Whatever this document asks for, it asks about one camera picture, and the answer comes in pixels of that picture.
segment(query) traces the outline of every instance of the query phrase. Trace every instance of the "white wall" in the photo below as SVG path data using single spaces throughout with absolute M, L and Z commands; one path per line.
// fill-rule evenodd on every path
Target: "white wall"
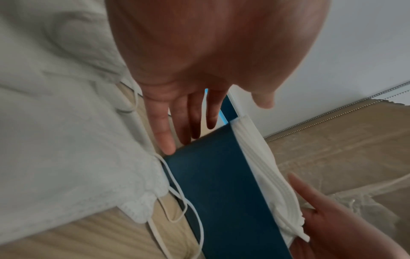
M 263 136 L 410 80 L 410 0 L 333 0 L 317 42 L 262 110 L 233 87 Z

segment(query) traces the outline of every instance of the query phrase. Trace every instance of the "hand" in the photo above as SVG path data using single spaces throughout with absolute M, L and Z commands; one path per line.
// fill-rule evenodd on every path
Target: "hand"
M 295 239 L 290 247 L 295 259 L 410 258 L 391 238 L 295 175 L 289 175 L 289 182 L 315 208 L 302 209 L 310 242 Z
M 232 84 L 262 108 L 317 37 L 328 0 L 106 0 L 118 49 L 141 86 L 159 147 L 175 151 L 171 111 L 183 144 L 216 125 Z

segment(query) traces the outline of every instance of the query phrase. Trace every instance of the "blue folder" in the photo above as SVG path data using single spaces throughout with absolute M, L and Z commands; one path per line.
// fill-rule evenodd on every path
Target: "blue folder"
M 292 258 L 230 124 L 165 160 L 202 220 L 207 259 Z M 186 218 L 199 241 L 191 209 Z

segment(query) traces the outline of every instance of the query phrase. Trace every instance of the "wooden surface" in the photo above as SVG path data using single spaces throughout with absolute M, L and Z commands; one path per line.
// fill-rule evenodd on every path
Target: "wooden surface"
M 119 88 L 130 100 L 133 99 L 128 88 Z M 147 128 L 144 100 L 140 96 L 137 111 Z M 151 130 L 147 128 L 147 131 L 153 139 Z M 173 218 L 180 215 L 181 209 L 173 196 L 168 194 L 164 200 Z M 179 223 L 170 223 L 158 202 L 155 203 L 152 218 L 175 259 L 191 258 L 197 252 L 198 243 L 185 218 Z M 0 259 L 73 258 L 164 259 L 165 256 L 153 238 L 148 224 L 134 223 L 118 208 L 0 247 Z

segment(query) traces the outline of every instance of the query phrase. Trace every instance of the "mask ear loop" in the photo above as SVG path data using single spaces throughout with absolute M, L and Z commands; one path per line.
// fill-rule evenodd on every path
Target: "mask ear loop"
M 199 238 L 199 248 L 198 248 L 198 252 L 192 257 L 192 259 L 197 259 L 201 255 L 202 248 L 204 246 L 204 227 L 202 225 L 202 221 L 199 218 L 198 212 L 196 211 L 194 205 L 187 198 L 185 198 L 184 193 L 181 190 L 181 187 L 179 186 L 178 182 L 176 181 L 176 179 L 172 175 L 171 170 L 170 170 L 169 166 L 167 165 L 167 163 L 165 162 L 165 160 L 158 154 L 153 154 L 153 155 L 155 157 L 157 157 L 165 165 L 165 168 L 167 169 L 168 174 L 170 175 L 172 181 L 174 182 L 176 188 L 178 189 L 178 191 L 176 191 L 174 188 L 169 187 L 170 192 L 174 196 L 176 196 L 178 199 L 180 199 L 185 205 L 184 211 L 182 212 L 181 216 L 177 220 L 171 220 L 170 217 L 169 217 L 168 211 L 165 207 L 165 204 L 163 203 L 163 201 L 160 198 L 158 198 L 158 200 L 159 200 L 159 202 L 162 206 L 162 209 L 164 210 L 165 215 L 167 216 L 167 219 L 172 223 L 176 223 L 176 222 L 180 221 L 182 219 L 182 217 L 185 215 L 185 213 L 188 209 L 188 206 L 190 206 L 192 211 L 194 212 L 197 220 L 198 220 L 199 236 L 200 236 L 200 238 Z M 148 225 L 151 228 L 152 234 L 154 235 L 154 237 L 155 237 L 156 241 L 158 242 L 158 245 L 162 249 L 162 252 L 164 253 L 164 255 L 167 257 L 167 259 L 173 259 L 171 253 L 169 252 L 169 250 L 167 249 L 163 239 L 161 238 L 161 235 L 159 234 L 158 229 L 155 226 L 155 223 L 152 220 L 152 218 L 150 218 L 148 220 Z
M 168 174 L 169 174 L 169 176 L 171 177 L 172 182 L 175 184 L 176 189 L 177 189 L 178 192 L 179 192 L 179 194 L 178 194 L 178 196 L 180 197 L 179 199 L 181 199 L 181 201 L 184 203 L 184 211 L 183 211 L 182 214 L 179 216 L 179 218 L 177 218 L 177 219 L 174 220 L 174 219 L 171 219 L 171 217 L 170 217 L 170 215 L 169 215 L 169 213 L 168 213 L 168 210 L 166 209 L 166 207 L 165 207 L 164 202 L 162 201 L 162 199 L 161 199 L 161 198 L 158 198 L 158 201 L 159 201 L 159 203 L 161 204 L 162 209 L 164 210 L 165 215 L 167 216 L 167 219 L 168 219 L 170 222 L 172 222 L 172 223 L 177 223 L 177 222 L 179 222 L 179 221 L 184 217 L 185 213 L 187 212 L 187 209 L 188 209 L 187 199 L 185 198 L 184 193 L 183 193 L 181 187 L 179 186 L 178 182 L 176 181 L 174 175 L 171 173 L 171 169 L 170 169 L 170 167 L 168 166 L 167 162 L 165 162 L 165 160 L 162 158 L 162 156 L 158 155 L 157 153 L 153 153 L 153 156 L 155 156 L 156 158 L 158 158 L 158 159 L 161 161 L 161 163 L 165 166 L 165 168 L 167 169 Z

